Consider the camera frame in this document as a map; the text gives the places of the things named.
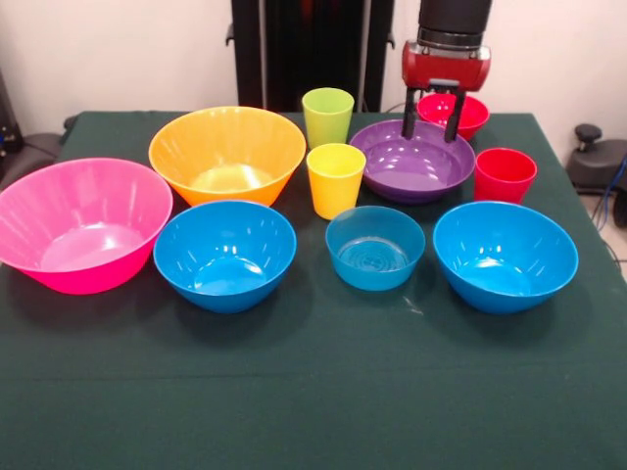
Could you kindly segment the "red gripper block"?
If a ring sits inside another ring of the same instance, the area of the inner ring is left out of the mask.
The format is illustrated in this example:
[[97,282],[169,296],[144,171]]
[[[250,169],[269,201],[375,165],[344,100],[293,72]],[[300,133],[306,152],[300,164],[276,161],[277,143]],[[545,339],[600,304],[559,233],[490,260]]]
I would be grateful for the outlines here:
[[465,92],[479,91],[491,67],[491,49],[480,46],[473,51],[438,49],[407,41],[402,55],[402,77],[407,87],[401,135],[412,138],[417,120],[415,95],[421,90],[437,87],[458,88],[454,109],[447,120],[445,141],[457,139],[458,127],[465,100]]

